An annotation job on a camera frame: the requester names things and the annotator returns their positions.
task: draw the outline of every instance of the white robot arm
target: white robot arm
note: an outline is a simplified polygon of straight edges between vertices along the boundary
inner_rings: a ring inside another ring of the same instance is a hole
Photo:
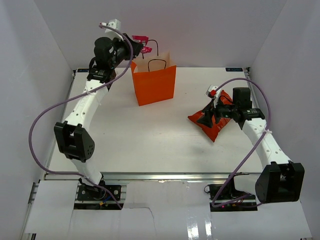
[[[104,26],[119,31],[121,23],[114,19],[108,24],[100,23],[101,28]],[[94,42],[95,57],[89,64],[89,74],[83,90],[87,95],[78,100],[72,113],[63,122],[57,122],[54,126],[59,151],[72,161],[80,174],[85,176],[79,181],[93,192],[99,192],[101,189],[93,187],[86,178],[96,185],[103,186],[105,183],[103,175],[97,170],[94,159],[91,158],[95,150],[95,142],[88,131],[91,120],[111,85],[94,92],[89,91],[115,79],[115,68],[123,60],[129,60],[131,55],[130,46],[121,35],[110,29],[106,29],[105,34],[105,37],[100,37]],[[143,45],[132,41],[125,33],[124,35],[132,45],[135,58]]]
[[[248,87],[233,89],[232,104],[223,104],[220,90],[211,85],[206,94],[211,102],[203,109],[204,115],[198,123],[212,127],[212,117],[218,123],[220,118],[234,119],[253,145],[266,132],[255,149],[263,171],[260,176],[236,174],[230,185],[234,190],[256,195],[261,203],[294,202],[300,197],[304,178],[304,167],[293,163],[282,151],[272,132],[265,130],[267,122],[259,108],[252,108],[251,91]]]

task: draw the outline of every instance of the white platform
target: white platform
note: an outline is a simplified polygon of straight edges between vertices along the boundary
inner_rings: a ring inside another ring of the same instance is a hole
[[[87,75],[86,72],[76,74],[71,97],[83,91]],[[187,117],[209,103],[205,95],[209,85],[219,86],[236,77],[245,75],[226,72],[225,68],[177,68],[173,99],[138,106],[131,71],[128,71],[112,85],[90,125],[89,133],[95,141],[92,159],[98,169],[132,173],[232,172],[252,147],[238,124],[230,121],[212,143]],[[245,81],[235,81],[223,89],[232,96],[234,87],[247,86]],[[67,105],[64,117],[75,104],[74,101]],[[49,169],[76,171],[57,145]],[[262,171],[256,153],[241,171]]]
[[[74,210],[77,182],[41,181],[27,221],[36,240],[299,240],[311,234],[299,201],[210,212],[205,182],[136,181],[124,208]]]

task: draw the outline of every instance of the white wall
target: white wall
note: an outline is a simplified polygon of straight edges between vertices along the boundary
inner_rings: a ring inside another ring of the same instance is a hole
[[[252,65],[272,107],[271,130],[305,168],[302,207],[320,239],[320,0],[288,0]],[[263,98],[258,102],[266,110]]]
[[[29,128],[42,110],[66,98],[72,71],[33,0],[0,0],[0,23],[0,239],[17,240],[40,177]],[[35,129],[43,163],[61,112],[48,113]]]
[[[87,68],[100,22],[148,35],[178,66],[248,67],[286,0],[34,0],[65,59]]]

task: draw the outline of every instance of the white panel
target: white panel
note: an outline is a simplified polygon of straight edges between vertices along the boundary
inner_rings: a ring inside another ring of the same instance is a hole
[[[88,67],[100,22],[147,35],[182,67],[250,66],[286,0],[35,0],[69,65]]]
[[[311,237],[299,201],[265,204],[259,206],[258,211],[212,212],[211,218],[216,240],[300,240]]]
[[[320,1],[287,1],[253,66],[269,97],[271,130],[283,151],[305,168],[302,207],[320,239]],[[259,104],[265,109],[258,94]]]
[[[42,110],[65,99],[72,72],[34,1],[0,1],[0,22],[0,238],[16,240],[40,176],[28,148],[29,128]],[[61,113],[48,113],[35,128],[42,163]]]
[[[68,234],[78,181],[40,181],[25,226],[25,233],[55,236]]]
[[[82,93],[88,73],[76,74],[71,96]],[[128,71],[115,82],[92,118],[89,134],[95,141],[91,158],[101,172],[136,173],[231,173],[252,148],[246,134],[231,120],[213,143],[187,117],[202,110],[210,101],[208,87],[244,77],[243,72],[224,68],[178,67],[174,98],[138,106],[132,74]],[[233,81],[223,89],[232,95],[234,87],[247,87]],[[66,116],[75,102],[66,107]],[[76,171],[58,147],[50,169]],[[262,171],[254,152],[241,171]]]
[[[258,211],[210,212],[206,183],[130,182],[124,209],[74,210],[68,240],[299,240],[311,237],[301,203]],[[36,240],[51,240],[45,233]]]

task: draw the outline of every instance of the red snack bag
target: red snack bag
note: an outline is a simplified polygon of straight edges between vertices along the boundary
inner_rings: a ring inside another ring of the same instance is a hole
[[[148,36],[137,36],[137,35],[133,35],[132,36],[133,41],[135,41],[136,43],[139,44],[143,44],[143,48],[141,49],[140,53],[142,54],[148,54],[151,53],[152,48],[146,46],[149,40]]]
[[[231,102],[227,100],[227,99],[231,100],[231,97],[224,90],[221,91],[220,96],[224,96],[221,98],[221,101],[223,102],[223,104],[231,104]],[[218,133],[225,125],[227,125],[227,123],[230,121],[230,118],[221,118],[219,123],[216,124],[215,117],[213,116],[212,117],[213,127],[210,128],[197,122],[197,120],[201,118],[203,115],[204,113],[200,110],[195,114],[193,114],[192,116],[188,116],[188,119],[190,119],[190,121],[194,122],[199,127],[201,127],[202,131],[204,131],[204,133],[212,140],[212,142],[215,142],[218,136]]]

